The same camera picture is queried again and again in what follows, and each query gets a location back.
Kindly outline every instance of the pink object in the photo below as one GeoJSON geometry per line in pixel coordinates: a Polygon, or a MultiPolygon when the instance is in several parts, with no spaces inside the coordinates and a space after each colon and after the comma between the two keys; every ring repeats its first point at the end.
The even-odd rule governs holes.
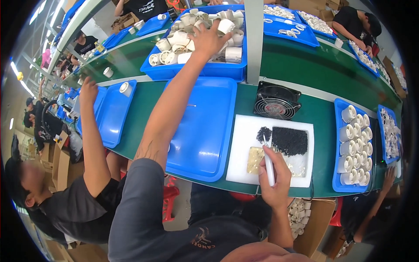
{"type": "Polygon", "coordinates": [[[49,65],[49,63],[51,62],[51,58],[49,57],[50,55],[51,55],[51,50],[46,49],[45,53],[42,54],[41,68],[46,68],[46,67],[44,67],[45,63],[47,63],[49,65]]]}

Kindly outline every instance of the worker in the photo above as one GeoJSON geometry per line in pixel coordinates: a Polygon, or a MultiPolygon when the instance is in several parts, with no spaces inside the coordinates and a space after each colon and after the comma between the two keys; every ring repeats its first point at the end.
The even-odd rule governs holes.
{"type": "MultiPolygon", "coordinates": [[[[85,36],[84,33],[80,31],[74,38],[74,42],[77,43],[74,47],[74,51],[76,51],[78,54],[85,54],[90,50],[95,49],[95,42],[97,41],[98,39],[94,36],[85,36]]],[[[77,58],[74,55],[71,56],[71,63],[73,65],[78,65],[77,58]]]]}
{"type": "Polygon", "coordinates": [[[375,15],[344,6],[333,18],[332,26],[372,57],[374,38],[381,34],[381,24],[375,15]]]}
{"type": "Polygon", "coordinates": [[[341,224],[348,242],[378,244],[383,239],[386,222],[397,206],[397,199],[386,199],[395,179],[395,167],[385,173],[383,189],[344,197],[341,224]]]}
{"type": "Polygon", "coordinates": [[[19,207],[40,209],[61,232],[90,244],[108,242],[111,223],[119,204],[128,159],[113,152],[107,156],[99,133],[93,105],[98,93],[87,77],[80,93],[83,129],[83,175],[64,191],[52,194],[44,181],[45,170],[35,160],[10,158],[5,165],[8,189],[19,207]]]}
{"type": "Polygon", "coordinates": [[[147,22],[150,18],[167,12],[165,0],[119,0],[115,8],[115,16],[124,16],[129,12],[140,20],[147,22]]]}
{"type": "MultiPolygon", "coordinates": [[[[189,221],[189,228],[171,232],[163,228],[161,210],[169,143],[184,115],[199,73],[212,55],[232,37],[232,33],[218,37],[219,23],[219,19],[214,20],[209,30],[203,24],[200,29],[193,28],[195,36],[189,34],[188,37],[194,41],[195,51],[151,112],[112,223],[108,252],[111,262],[273,261],[278,257],[310,261],[292,249],[293,238],[287,217],[291,172],[282,155],[266,146],[263,149],[272,159],[277,176],[276,184],[270,187],[265,161],[262,160],[259,166],[262,198],[272,208],[268,242],[260,242],[258,226],[242,218],[240,213],[218,214],[216,207],[210,206],[201,212],[206,213],[207,218],[194,220],[196,208],[203,208],[199,204],[210,201],[209,198],[196,198],[194,195],[191,195],[192,220],[189,221]]],[[[97,92],[97,88],[91,86],[89,93],[92,93],[92,101],[97,92]]]]}

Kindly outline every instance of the white plastic ring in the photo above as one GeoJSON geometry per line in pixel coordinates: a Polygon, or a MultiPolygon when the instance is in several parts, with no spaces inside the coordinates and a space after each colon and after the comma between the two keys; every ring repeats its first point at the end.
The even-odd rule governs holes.
{"type": "Polygon", "coordinates": [[[300,34],[300,31],[298,31],[298,30],[297,30],[297,29],[295,29],[295,28],[292,28],[292,29],[291,29],[291,31],[292,31],[292,32],[294,32],[295,34],[300,34]]]}
{"type": "Polygon", "coordinates": [[[295,28],[298,29],[298,30],[300,30],[300,31],[304,31],[304,28],[305,27],[303,27],[301,25],[296,25],[295,28]]]}

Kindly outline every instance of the wall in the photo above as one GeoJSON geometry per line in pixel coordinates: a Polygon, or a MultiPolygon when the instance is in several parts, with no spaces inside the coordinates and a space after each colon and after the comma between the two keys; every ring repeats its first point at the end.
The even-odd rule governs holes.
{"type": "MultiPolygon", "coordinates": [[[[360,0],[347,0],[349,5],[353,8],[363,10],[368,13],[373,13],[370,9],[368,9],[360,0]]],[[[392,57],[394,52],[397,51],[396,43],[394,42],[392,36],[388,32],[388,30],[384,27],[383,23],[381,23],[382,32],[381,35],[377,37],[377,43],[380,46],[380,52],[378,53],[378,58],[382,61],[385,56],[388,58],[392,57]]]]}

